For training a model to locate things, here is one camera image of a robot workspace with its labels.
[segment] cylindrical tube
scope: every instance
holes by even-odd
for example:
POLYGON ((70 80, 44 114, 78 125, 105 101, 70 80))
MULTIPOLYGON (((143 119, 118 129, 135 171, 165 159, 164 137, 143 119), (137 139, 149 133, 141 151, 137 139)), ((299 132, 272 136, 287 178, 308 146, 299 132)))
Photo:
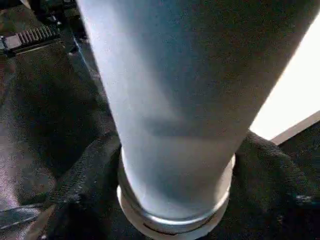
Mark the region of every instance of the cylindrical tube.
POLYGON ((316 3, 78 4, 137 203, 166 220, 207 213, 227 191, 226 166, 316 14, 316 3))

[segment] black nylon fabric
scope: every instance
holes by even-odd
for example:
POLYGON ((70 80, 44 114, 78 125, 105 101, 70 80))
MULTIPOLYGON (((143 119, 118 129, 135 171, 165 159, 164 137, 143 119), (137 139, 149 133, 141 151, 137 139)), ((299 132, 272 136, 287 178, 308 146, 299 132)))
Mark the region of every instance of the black nylon fabric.
MULTIPOLYGON (((48 224, 27 239, 148 239, 116 198, 119 146, 108 134, 87 147, 49 195, 46 205, 55 210, 48 224)), ((227 211, 202 239, 316 239, 317 194, 287 155, 249 132, 236 153, 227 211)))

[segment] black fabric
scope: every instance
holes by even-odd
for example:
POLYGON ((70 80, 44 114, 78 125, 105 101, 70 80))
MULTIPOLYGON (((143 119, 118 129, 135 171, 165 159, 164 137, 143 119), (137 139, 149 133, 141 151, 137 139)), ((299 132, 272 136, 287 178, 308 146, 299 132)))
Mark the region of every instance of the black fabric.
POLYGON ((320 189, 320 121, 288 139, 279 147, 320 189))
MULTIPOLYGON (((116 198, 119 147, 111 134, 87 147, 47 198, 48 208, 56 206, 48 224, 30 239, 146 239, 125 219, 116 198)), ((202 239, 320 236, 319 190, 273 143, 248 133, 236 153, 231 186, 221 223, 202 239)))

